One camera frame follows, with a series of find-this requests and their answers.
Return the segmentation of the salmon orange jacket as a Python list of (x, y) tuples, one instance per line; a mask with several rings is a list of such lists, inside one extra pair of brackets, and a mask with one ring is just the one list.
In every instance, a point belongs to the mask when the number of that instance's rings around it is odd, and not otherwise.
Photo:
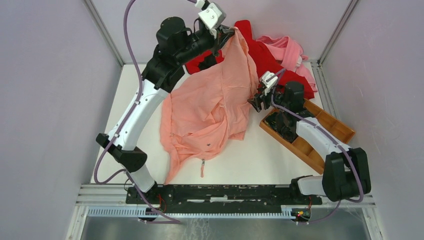
[(248, 99), (259, 85), (256, 64), (239, 29), (221, 53), (222, 62), (190, 75), (162, 103), (160, 143), (170, 157), (166, 184), (185, 161), (211, 160), (229, 140), (245, 137)]

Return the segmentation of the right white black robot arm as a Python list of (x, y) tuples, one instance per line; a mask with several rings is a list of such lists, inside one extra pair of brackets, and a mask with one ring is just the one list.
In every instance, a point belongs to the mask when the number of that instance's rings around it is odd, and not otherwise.
[(304, 86), (289, 81), (284, 86), (262, 80), (257, 93), (248, 102), (257, 112), (274, 106), (275, 126), (285, 140), (303, 139), (324, 161), (320, 176), (301, 176), (292, 181), (289, 199), (302, 204), (309, 195), (325, 196), (332, 202), (363, 201), (371, 191), (368, 156), (361, 148), (352, 148), (326, 130), (304, 107)]

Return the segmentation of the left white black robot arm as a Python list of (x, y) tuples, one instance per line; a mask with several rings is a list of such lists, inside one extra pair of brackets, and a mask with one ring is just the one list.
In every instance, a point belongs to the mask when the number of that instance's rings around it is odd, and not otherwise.
[(158, 191), (146, 166), (147, 154), (137, 147), (139, 137), (159, 104), (184, 76), (183, 66), (206, 51), (216, 54), (235, 34), (232, 27), (218, 25), (213, 30), (205, 23), (192, 31), (182, 18), (168, 17), (156, 33), (158, 44), (143, 71), (138, 68), (139, 87), (122, 117), (108, 133), (99, 133), (96, 142), (122, 165), (138, 188), (138, 197), (154, 202)]

